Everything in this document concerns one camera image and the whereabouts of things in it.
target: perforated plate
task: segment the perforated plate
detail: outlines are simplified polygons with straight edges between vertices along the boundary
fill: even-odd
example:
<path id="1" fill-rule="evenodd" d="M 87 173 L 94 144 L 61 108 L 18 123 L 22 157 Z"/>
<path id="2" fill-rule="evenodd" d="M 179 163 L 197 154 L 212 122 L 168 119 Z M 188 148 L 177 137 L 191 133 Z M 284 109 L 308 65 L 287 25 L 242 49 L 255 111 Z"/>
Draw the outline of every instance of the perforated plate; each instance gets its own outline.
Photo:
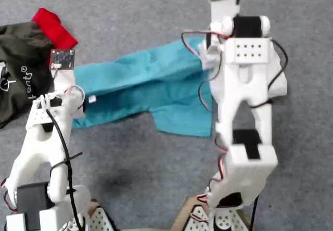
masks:
<path id="1" fill-rule="evenodd" d="M 90 231 L 114 231 L 109 218 L 107 217 L 103 208 L 99 207 L 96 209 L 93 216 L 90 218 L 90 222 L 87 223 L 90 225 Z M 78 226 L 76 225 L 75 220 L 68 224 L 68 230 L 70 231 L 79 231 Z"/>
<path id="2" fill-rule="evenodd" d="M 192 213 L 202 219 L 208 218 L 202 206 L 195 206 L 192 210 Z M 208 223 L 198 222 L 190 217 L 185 225 L 184 231 L 209 231 Z"/>
<path id="3" fill-rule="evenodd" d="M 91 231 L 114 231 L 103 208 L 97 208 L 90 219 Z"/>
<path id="4" fill-rule="evenodd" d="M 248 228 L 235 210 L 218 211 L 215 216 L 215 224 L 218 230 L 248 231 Z"/>

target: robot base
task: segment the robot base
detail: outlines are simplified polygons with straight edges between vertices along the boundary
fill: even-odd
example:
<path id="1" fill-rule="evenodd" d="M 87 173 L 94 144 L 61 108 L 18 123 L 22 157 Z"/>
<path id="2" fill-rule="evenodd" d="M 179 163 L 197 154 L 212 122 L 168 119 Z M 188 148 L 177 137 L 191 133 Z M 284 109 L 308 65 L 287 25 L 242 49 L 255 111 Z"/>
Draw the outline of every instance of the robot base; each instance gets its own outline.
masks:
<path id="1" fill-rule="evenodd" d="M 114 226 L 108 221 L 103 208 L 94 204 L 89 213 L 93 213 L 90 223 L 91 231 L 114 231 Z M 139 228 L 124 229 L 123 231 L 209 231 L 208 222 L 199 222 L 193 219 L 190 214 L 200 218 L 208 218 L 209 210 L 207 205 L 199 202 L 196 197 L 187 197 L 182 209 L 179 212 L 174 224 L 170 229 L 160 228 Z M 226 210 L 215 216 L 214 231 L 248 231 L 249 219 L 241 210 Z"/>

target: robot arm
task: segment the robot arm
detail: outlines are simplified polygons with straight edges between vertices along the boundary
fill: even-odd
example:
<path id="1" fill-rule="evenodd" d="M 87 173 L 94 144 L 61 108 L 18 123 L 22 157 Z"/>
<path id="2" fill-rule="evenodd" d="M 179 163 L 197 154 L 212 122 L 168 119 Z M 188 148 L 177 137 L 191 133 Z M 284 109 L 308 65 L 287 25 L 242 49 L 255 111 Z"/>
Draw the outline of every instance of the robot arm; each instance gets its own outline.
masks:
<path id="1" fill-rule="evenodd" d="M 77 216 L 72 209 L 72 196 L 68 194 L 67 179 L 71 177 L 71 171 L 66 165 L 69 155 L 66 154 L 63 141 L 69 146 L 73 118 L 84 116 L 84 91 L 75 85 L 72 69 L 60 67 L 53 70 L 53 74 L 55 91 L 33 101 L 21 153 L 4 184 L 11 205 L 17 212 L 7 217 L 8 231 L 58 231 Z M 45 162 L 52 167 L 50 181 L 34 184 L 34 174 Z M 90 203 L 89 191 L 77 186 L 73 199 L 81 217 L 80 223 L 83 223 L 82 216 L 87 214 Z"/>

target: gray table surface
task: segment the gray table surface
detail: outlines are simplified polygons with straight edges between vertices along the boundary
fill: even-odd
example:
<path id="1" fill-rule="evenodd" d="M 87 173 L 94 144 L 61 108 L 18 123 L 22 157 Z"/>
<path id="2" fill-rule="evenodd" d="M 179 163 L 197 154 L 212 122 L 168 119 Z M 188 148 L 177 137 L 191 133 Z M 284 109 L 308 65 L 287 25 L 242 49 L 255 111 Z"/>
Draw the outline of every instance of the gray table surface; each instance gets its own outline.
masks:
<path id="1" fill-rule="evenodd" d="M 333 0 L 241 0 L 244 15 L 267 15 L 290 56 L 289 94 L 274 106 L 279 165 L 261 194 L 257 230 L 331 230 L 333 226 Z M 29 21 L 39 7 L 59 15 L 78 39 L 76 65 L 113 60 L 205 29 L 206 0 L 1 0 L 0 25 Z M 27 115 L 0 131 L 0 177 L 9 175 Z M 243 105 L 236 126 L 251 126 Z M 210 138 L 156 131 L 150 114 L 74 130 L 74 183 L 87 186 L 119 228 L 170 227 L 188 195 L 216 171 Z M 49 166 L 37 180 L 47 179 Z M 251 208 L 245 208 L 250 214 Z M 8 211 L 0 207 L 0 224 Z"/>

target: red and white wire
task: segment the red and white wire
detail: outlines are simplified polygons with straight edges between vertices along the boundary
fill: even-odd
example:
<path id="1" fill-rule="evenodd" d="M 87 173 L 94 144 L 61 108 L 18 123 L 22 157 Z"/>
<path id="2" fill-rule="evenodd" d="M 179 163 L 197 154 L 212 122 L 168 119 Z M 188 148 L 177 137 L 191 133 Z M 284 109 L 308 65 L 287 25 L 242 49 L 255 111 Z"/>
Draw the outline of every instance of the red and white wire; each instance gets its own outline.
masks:
<path id="1" fill-rule="evenodd" d="M 206 198 L 206 197 L 207 197 L 206 194 L 197 195 L 197 200 L 202 202 L 202 203 L 207 203 L 207 200 L 202 200 L 202 198 Z"/>
<path id="2" fill-rule="evenodd" d="M 191 52 L 193 53 L 195 56 L 197 56 L 199 59 L 200 59 L 200 55 L 185 41 L 184 39 L 184 35 L 185 34 L 214 34 L 218 37 L 222 37 L 224 39 L 227 39 L 229 38 L 229 36 L 226 36 L 220 32 L 214 32 L 214 31 L 207 31 L 207 30 L 202 30 L 202 31 L 192 31 L 192 30 L 186 30 L 184 32 L 182 32 L 182 35 L 181 35 L 181 39 L 184 43 L 184 45 L 186 46 L 186 48 Z"/>
<path id="3" fill-rule="evenodd" d="M 207 224 L 208 224 L 208 221 L 210 220 L 209 218 L 206 218 L 206 219 L 201 218 L 201 217 L 199 217 L 199 216 L 197 216 L 196 214 L 193 214 L 193 213 L 189 214 L 189 216 L 190 216 L 192 219 L 196 220 L 197 222 L 205 222 L 205 223 L 207 223 Z"/>
<path id="4" fill-rule="evenodd" d="M 223 153 L 227 153 L 227 152 L 229 151 L 228 148 L 222 147 L 221 145 L 219 145 L 219 144 L 217 143 L 217 135 L 216 135 L 216 137 L 215 137 L 214 142 L 215 142 L 216 147 L 219 149 L 219 151 L 221 151 L 221 152 L 223 152 Z"/>
<path id="5" fill-rule="evenodd" d="M 7 208 L 11 211 L 11 212 L 13 212 L 13 213 L 15 213 L 15 212 L 17 212 L 17 210 L 16 209 L 14 209 L 14 208 L 12 208 L 11 206 L 10 206 L 10 204 L 9 204 L 9 202 L 7 201 L 7 195 L 8 195 L 8 191 L 6 190 L 6 192 L 5 192 L 5 194 L 4 194 L 4 202 L 5 202 L 5 205 L 7 206 Z"/>

